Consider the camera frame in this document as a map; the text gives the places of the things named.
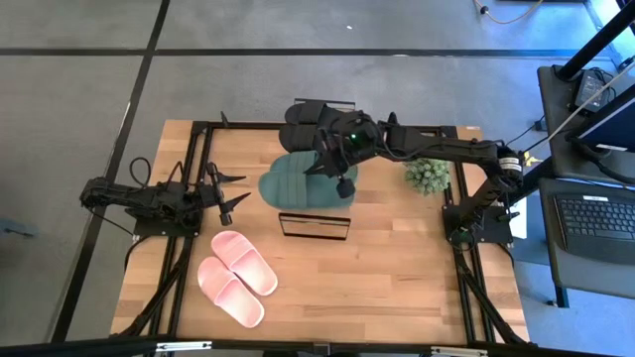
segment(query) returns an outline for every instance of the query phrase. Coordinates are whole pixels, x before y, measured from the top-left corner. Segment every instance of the gray carpet floor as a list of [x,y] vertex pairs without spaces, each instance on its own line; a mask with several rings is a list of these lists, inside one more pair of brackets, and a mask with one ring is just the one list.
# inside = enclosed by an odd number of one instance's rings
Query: gray carpet floor
[[[0,48],[145,48],[159,0],[4,0]],[[531,3],[493,2],[511,18]],[[595,34],[581,4],[546,3],[498,26],[471,1],[173,1],[159,48],[578,49]],[[0,57],[0,216],[36,226],[0,239],[0,345],[45,341],[84,229],[77,196],[103,174],[125,113],[138,57]],[[536,69],[546,58],[154,58],[118,179],[153,158],[167,119],[282,121],[296,97],[351,100],[375,119],[480,126],[509,140],[542,115]],[[593,63],[614,70],[612,62]],[[629,77],[622,86],[630,85]],[[542,134],[516,143],[524,149]],[[535,153],[545,157],[546,150]],[[107,216],[132,227],[121,209]],[[69,338],[107,335],[129,237],[100,232]],[[553,298],[549,268],[517,265],[532,340],[542,346],[628,354],[635,301],[571,293]],[[556,328],[558,333],[550,333]]]

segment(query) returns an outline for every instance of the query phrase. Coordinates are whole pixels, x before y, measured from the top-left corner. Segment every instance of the white cable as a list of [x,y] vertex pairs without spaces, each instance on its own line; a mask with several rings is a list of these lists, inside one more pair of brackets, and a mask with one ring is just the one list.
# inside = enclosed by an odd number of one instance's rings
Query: white cable
[[[507,25],[507,24],[511,24],[514,23],[526,16],[528,16],[529,14],[533,13],[536,9],[538,9],[538,7],[540,6],[540,4],[543,3],[543,1],[545,0],[539,0],[536,4],[534,4],[534,6],[532,6],[529,10],[527,10],[526,13],[524,13],[523,15],[517,17],[516,19],[513,20],[509,20],[509,21],[501,21],[496,19],[495,17],[493,17],[490,13],[489,10],[485,11],[485,15],[487,15],[493,22],[500,24],[500,25]],[[474,3],[478,6],[478,10],[480,11],[480,9],[483,8],[483,4],[480,3],[480,1],[478,0],[474,0]]]
[[615,75],[615,77],[613,79],[611,79],[608,83],[604,84],[603,87],[601,87],[597,92],[595,92],[595,94],[591,95],[590,98],[586,99],[586,101],[584,101],[582,103],[582,105],[580,105],[570,116],[569,118],[567,118],[563,124],[561,124],[558,129],[554,130],[554,132],[552,133],[552,135],[550,135],[547,140],[545,140],[542,144],[538,145],[536,148],[533,148],[534,150],[538,150],[542,147],[544,147],[545,145],[547,145],[547,143],[549,143],[552,139],[554,139],[554,137],[556,135],[558,135],[558,133],[561,132],[561,130],[563,130],[563,128],[570,122],[571,119],[573,119],[573,117],[575,117],[575,115],[577,115],[577,113],[579,113],[580,110],[584,109],[584,107],[590,103],[591,101],[593,101],[593,99],[595,99],[598,95],[600,95],[604,90],[606,90],[606,88],[610,87],[611,84],[613,84],[613,82],[615,80],[617,80],[619,77],[621,77],[622,75],[624,75],[626,72],[628,72],[629,70],[631,70],[631,68],[635,66],[635,61],[633,61],[632,63],[630,63],[626,68],[624,68],[624,70],[622,70],[619,74]]

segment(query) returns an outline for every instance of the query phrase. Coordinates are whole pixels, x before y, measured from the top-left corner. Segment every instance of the yellow cable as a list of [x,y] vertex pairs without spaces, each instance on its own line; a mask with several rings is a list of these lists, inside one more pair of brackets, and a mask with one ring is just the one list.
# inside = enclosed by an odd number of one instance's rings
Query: yellow cable
[[[527,10],[526,13],[524,13],[523,15],[517,17],[514,20],[509,20],[509,21],[500,21],[498,19],[496,19],[495,17],[493,17],[490,13],[489,10],[485,11],[485,15],[487,15],[490,19],[492,19],[493,22],[497,23],[497,24],[501,24],[501,25],[507,25],[507,24],[511,24],[513,22],[516,22],[526,16],[528,16],[529,14],[533,13],[536,9],[538,9],[538,7],[540,6],[540,4],[543,3],[543,1],[545,0],[539,0],[536,4],[534,4],[534,6],[531,7],[531,9]],[[483,4],[480,3],[480,1],[478,0],[474,0],[474,3],[478,6],[478,9],[480,10],[483,7]]]

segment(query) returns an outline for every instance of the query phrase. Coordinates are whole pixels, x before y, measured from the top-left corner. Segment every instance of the table leg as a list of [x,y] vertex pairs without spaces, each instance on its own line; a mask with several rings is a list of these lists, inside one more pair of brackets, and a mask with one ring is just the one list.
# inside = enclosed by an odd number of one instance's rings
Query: table leg
[[556,301],[549,301],[548,304],[552,306],[569,308],[569,295],[566,288],[556,287]]
[[514,203],[538,189],[538,181],[540,179],[553,179],[555,177],[552,157],[548,157],[523,177],[523,186],[521,188],[516,192],[509,193],[509,203],[514,205]]

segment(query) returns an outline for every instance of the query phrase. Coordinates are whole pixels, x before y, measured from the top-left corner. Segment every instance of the wooden tabletop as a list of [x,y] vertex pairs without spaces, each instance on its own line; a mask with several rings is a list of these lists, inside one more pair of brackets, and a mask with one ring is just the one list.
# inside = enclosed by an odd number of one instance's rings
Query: wooden tabletop
[[[165,180],[175,162],[185,157],[190,128],[191,121],[166,122],[151,183]],[[482,135],[473,127],[458,128],[458,133],[461,138]],[[442,223],[444,196],[423,197],[406,185],[403,165],[370,160],[359,166],[352,206],[305,211],[349,217],[352,222],[346,241],[285,237],[279,210],[267,205],[258,193],[260,175],[285,154],[275,130],[214,130],[210,159],[226,175],[247,176],[225,184],[225,197],[252,192],[236,207],[234,223],[228,228],[251,240],[280,283],[272,295],[258,297],[265,317],[252,329],[240,326],[203,295],[196,270],[212,255],[211,238],[225,229],[218,220],[218,209],[207,209],[191,254],[178,337],[465,343],[456,272]],[[464,165],[464,169],[468,190],[473,193],[484,173],[473,165]],[[457,185],[453,188],[453,196],[458,197]],[[112,332],[127,327],[154,293],[165,247],[165,237],[153,237],[132,253]],[[489,297],[514,330],[527,339],[509,257],[495,245],[479,247]],[[166,330],[170,305],[164,307],[160,331]],[[472,310],[477,336],[482,338],[474,298]]]

